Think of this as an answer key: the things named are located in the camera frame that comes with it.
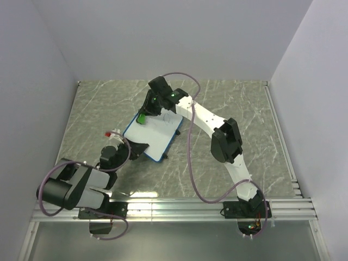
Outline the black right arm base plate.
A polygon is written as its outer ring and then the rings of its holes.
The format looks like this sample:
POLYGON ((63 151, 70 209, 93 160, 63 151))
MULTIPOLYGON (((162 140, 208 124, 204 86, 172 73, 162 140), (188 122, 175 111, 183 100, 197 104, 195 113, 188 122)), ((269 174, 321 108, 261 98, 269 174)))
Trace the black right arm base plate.
POLYGON ((267 208, 262 202, 255 210, 239 201, 224 201, 222 204, 220 215, 225 219, 236 219, 238 230, 243 237, 255 237, 262 231, 261 219, 266 220, 272 217, 268 201, 266 201, 267 208))

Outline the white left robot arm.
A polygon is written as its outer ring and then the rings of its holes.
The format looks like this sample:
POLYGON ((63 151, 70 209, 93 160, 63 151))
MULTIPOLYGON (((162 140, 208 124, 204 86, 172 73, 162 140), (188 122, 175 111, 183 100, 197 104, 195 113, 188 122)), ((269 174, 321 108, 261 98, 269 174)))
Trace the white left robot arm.
POLYGON ((44 209, 43 202, 48 202, 60 210, 87 207, 98 219, 107 217, 110 205, 105 201, 109 196, 102 190, 111 189, 117 180, 116 171, 127 161, 137 159, 148 147, 149 144, 128 139, 117 147, 108 145, 102 148, 95 167, 61 158, 37 188, 41 211, 47 216, 57 214, 44 209))

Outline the green whiteboard eraser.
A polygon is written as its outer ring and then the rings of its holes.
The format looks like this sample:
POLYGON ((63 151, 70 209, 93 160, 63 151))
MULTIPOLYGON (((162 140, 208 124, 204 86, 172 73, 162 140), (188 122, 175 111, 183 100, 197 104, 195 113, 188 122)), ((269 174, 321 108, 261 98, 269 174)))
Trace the green whiteboard eraser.
POLYGON ((144 125, 146 123, 146 115, 145 114, 138 114, 138 117, 136 118, 136 122, 138 124, 144 125))

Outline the blue framed whiteboard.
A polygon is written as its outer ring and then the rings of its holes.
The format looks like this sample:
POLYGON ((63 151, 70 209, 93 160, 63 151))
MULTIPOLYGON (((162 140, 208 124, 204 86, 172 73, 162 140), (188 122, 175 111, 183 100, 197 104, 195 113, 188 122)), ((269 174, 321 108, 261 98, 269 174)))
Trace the blue framed whiteboard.
POLYGON ((136 119, 137 116, 132 119, 123 136, 132 142, 149 144, 145 154, 153 161, 160 162, 176 135, 183 116, 163 109, 158 116, 146 116, 143 125, 137 123, 136 119))

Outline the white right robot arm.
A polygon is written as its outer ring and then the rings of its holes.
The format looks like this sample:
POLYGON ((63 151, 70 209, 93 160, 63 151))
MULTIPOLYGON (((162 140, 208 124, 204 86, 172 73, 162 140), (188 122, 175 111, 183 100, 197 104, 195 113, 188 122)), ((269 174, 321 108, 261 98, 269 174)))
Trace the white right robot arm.
POLYGON ((193 178, 190 147, 187 147, 189 175, 192 187, 200 200, 209 204, 218 203, 235 189, 242 215, 250 218, 258 213, 259 205, 264 201, 264 196, 252 181, 246 167, 242 149, 243 142, 236 120, 233 118, 226 120, 215 115, 198 104, 182 89, 165 93, 156 93, 149 89, 145 101, 139 109, 139 114, 158 116, 163 109, 190 120, 190 131, 193 125, 196 125, 209 136, 212 156, 225 166, 234 183, 232 188, 215 200, 203 198, 198 192, 193 178))

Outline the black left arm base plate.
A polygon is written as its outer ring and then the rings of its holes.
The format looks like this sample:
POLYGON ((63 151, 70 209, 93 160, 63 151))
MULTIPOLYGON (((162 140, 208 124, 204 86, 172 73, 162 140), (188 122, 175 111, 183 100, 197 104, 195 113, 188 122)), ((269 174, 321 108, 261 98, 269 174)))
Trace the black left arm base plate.
POLYGON ((125 219, 127 212, 127 202, 107 202, 94 211, 81 208, 78 213, 78 219, 89 220, 89 231, 92 235, 108 235, 114 223, 114 219, 108 215, 116 215, 125 219))

